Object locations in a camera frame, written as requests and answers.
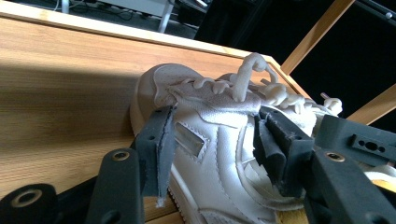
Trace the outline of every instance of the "shoe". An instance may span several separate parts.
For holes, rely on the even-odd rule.
[[[267,71],[266,88],[252,85],[251,71]],[[254,118],[262,105],[285,113],[311,134],[320,113],[304,97],[288,94],[259,54],[238,74],[202,77],[181,64],[160,64],[139,78],[131,103],[138,134],[152,110],[176,105],[176,154],[170,191],[187,223],[276,223],[276,211],[301,208],[281,197],[253,156]]]

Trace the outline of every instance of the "metal ring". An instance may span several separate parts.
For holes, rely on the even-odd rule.
[[[125,161],[129,157],[129,152],[127,151],[117,151],[113,154],[113,161]]]
[[[21,201],[21,198],[28,194],[34,194],[34,196],[26,201]],[[11,201],[11,205],[13,207],[24,207],[37,201],[41,197],[41,195],[43,195],[43,191],[41,191],[41,189],[28,189],[15,197]]]
[[[335,152],[326,152],[326,156],[332,161],[345,161],[346,158]]]

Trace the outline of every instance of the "white sneaker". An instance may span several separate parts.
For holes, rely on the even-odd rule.
[[[268,71],[272,82],[266,83],[277,84],[276,74],[258,54],[247,57],[238,74],[225,80],[202,77],[180,64],[155,66],[139,78],[131,103],[135,134],[152,110],[177,105],[170,190],[188,223],[275,223],[276,210],[302,207],[299,199],[281,197],[254,159],[253,116],[262,105],[279,106],[311,133],[315,113],[305,109],[301,97],[277,96],[285,94],[281,87],[272,88],[275,93],[254,86],[249,91],[252,69]]]

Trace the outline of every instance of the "wooden surface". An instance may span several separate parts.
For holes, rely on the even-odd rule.
[[[355,0],[335,0],[323,16],[312,27],[309,33],[300,42],[297,48],[283,62],[283,72],[290,75],[294,68],[303,60],[311,49],[326,35],[332,26],[340,19]]]
[[[246,53],[211,51],[211,45],[168,35],[145,38],[154,34],[4,1],[0,27],[0,198],[40,182],[59,193],[97,175],[108,151],[134,139],[129,105],[137,78],[150,67],[182,63],[219,77],[236,72]],[[266,59],[281,82],[292,84],[290,91],[304,94]],[[262,77],[269,78],[261,73],[253,80]],[[160,209],[145,199],[145,207],[148,223],[182,223],[170,199]]]
[[[395,108],[396,84],[393,84],[372,101],[355,111],[347,119],[369,125]]]

